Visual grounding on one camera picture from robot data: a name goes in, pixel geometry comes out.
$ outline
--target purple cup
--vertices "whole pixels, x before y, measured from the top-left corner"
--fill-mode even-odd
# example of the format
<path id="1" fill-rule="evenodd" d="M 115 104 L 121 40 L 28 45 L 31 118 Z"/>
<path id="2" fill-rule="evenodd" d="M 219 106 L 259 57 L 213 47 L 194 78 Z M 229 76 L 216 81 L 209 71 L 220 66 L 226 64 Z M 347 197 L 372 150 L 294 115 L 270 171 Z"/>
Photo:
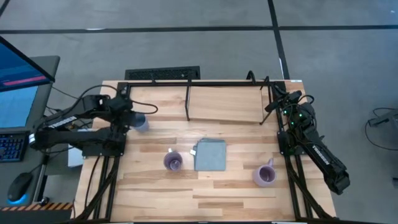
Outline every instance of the purple cup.
<path id="1" fill-rule="evenodd" d="M 272 167 L 274 158 L 268 161 L 268 164 L 258 167 L 253 171 L 253 180 L 260 187 L 268 187 L 276 180 L 276 172 Z"/>
<path id="2" fill-rule="evenodd" d="M 166 169 L 178 171 L 181 169 L 182 156 L 178 152 L 169 152 L 164 157 L 163 163 Z"/>

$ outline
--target gray cloth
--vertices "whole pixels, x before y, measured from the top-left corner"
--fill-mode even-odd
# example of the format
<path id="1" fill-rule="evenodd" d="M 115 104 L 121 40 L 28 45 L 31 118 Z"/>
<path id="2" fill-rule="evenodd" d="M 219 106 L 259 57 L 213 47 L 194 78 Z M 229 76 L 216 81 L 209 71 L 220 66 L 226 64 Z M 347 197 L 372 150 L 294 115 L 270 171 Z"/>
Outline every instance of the gray cloth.
<path id="1" fill-rule="evenodd" d="M 193 147 L 196 151 L 196 171 L 224 171 L 226 167 L 226 143 L 220 139 L 204 138 Z"/>

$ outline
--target blue light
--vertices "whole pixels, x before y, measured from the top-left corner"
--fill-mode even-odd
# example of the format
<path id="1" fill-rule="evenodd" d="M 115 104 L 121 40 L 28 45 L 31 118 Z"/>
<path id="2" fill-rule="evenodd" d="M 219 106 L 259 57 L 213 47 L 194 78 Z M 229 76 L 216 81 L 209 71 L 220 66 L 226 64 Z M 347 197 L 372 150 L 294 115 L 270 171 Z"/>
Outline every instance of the blue light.
<path id="1" fill-rule="evenodd" d="M 24 203 L 26 199 L 27 199 L 27 194 L 24 194 L 19 200 L 16 200 L 15 202 L 10 201 L 9 199 L 7 199 L 7 202 L 10 205 L 19 205 Z"/>

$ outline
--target warning stripe tape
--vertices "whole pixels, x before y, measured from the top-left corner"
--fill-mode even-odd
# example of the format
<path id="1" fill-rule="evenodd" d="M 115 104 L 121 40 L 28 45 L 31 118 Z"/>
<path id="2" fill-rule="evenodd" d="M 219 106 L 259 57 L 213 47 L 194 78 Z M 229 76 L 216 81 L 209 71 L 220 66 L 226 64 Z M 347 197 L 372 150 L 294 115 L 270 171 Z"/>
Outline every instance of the warning stripe tape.
<path id="1" fill-rule="evenodd" d="M 29 206 L 15 206 L 15 207 L 0 207 L 2 212 L 20 212 L 20 211 L 36 211 L 36 210 L 69 210 L 72 208 L 72 203 L 48 203 L 44 206 L 40 206 L 37 203 Z"/>

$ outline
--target desk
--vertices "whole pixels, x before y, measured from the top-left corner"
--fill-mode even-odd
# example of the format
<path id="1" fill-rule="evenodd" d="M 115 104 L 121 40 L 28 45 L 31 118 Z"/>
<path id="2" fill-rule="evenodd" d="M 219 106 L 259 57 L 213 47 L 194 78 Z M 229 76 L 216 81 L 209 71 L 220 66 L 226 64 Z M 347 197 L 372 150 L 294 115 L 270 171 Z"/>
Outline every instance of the desk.
<path id="1" fill-rule="evenodd" d="M 117 87 L 118 82 L 108 81 L 103 84 Z M 304 94 L 303 83 L 286 81 L 285 84 L 288 91 L 301 90 Z M 275 112 L 262 126 L 216 121 L 188 122 L 184 108 L 186 89 L 182 86 L 132 88 L 132 99 L 155 104 L 159 111 L 147 116 L 150 131 L 138 133 L 132 130 L 127 133 L 125 153 L 120 159 L 111 221 L 294 220 L 285 162 L 279 154 L 276 138 L 278 128 Z M 114 96 L 115 91 L 103 88 L 101 94 Z M 262 103 L 262 107 L 268 104 L 267 88 L 262 90 Z M 134 105 L 134 110 L 150 111 L 153 108 Z M 94 128 L 108 125 L 101 119 L 96 119 L 93 123 Z M 189 151 L 203 137 L 226 141 L 227 162 L 224 172 L 193 170 L 193 156 Z M 163 158 L 168 148 L 181 153 L 183 169 L 180 172 L 165 170 Z M 277 180 L 272 187 L 258 188 L 252 181 L 252 172 L 271 157 L 274 158 Z M 87 158 L 83 164 L 75 201 L 77 214 L 83 210 L 95 160 L 95 157 Z M 302 156 L 302 161 L 309 191 L 327 213 L 335 216 L 331 194 L 322 173 L 308 156 Z M 101 164 L 102 160 L 94 172 L 89 201 L 98 189 Z M 299 189 L 297 192 L 304 217 L 302 194 Z M 105 192 L 100 218 L 104 217 L 107 198 L 108 193 Z"/>
<path id="2" fill-rule="evenodd" d="M 60 61 L 59 56 L 46 56 L 46 57 L 32 57 L 35 63 L 41 66 L 46 72 L 51 76 L 55 76 Z M 30 109 L 30 114 L 27 119 L 26 127 L 22 128 L 4 128 L 1 131 L 20 131 L 30 129 L 35 121 L 40 119 L 47 105 L 47 100 L 50 96 L 52 84 L 39 86 L 36 92 L 35 100 L 33 102 L 32 108 Z M 22 172 L 28 172 L 35 166 L 43 161 L 43 154 L 39 151 L 27 148 L 22 162 L 8 162 L 0 163 L 0 207 L 8 207 L 7 203 L 7 192 L 12 181 Z M 39 198 L 40 188 L 42 179 L 44 176 L 44 167 L 41 169 L 36 169 L 33 171 L 33 179 L 27 190 L 28 199 L 25 203 L 20 205 L 29 205 L 33 201 L 37 201 Z"/>

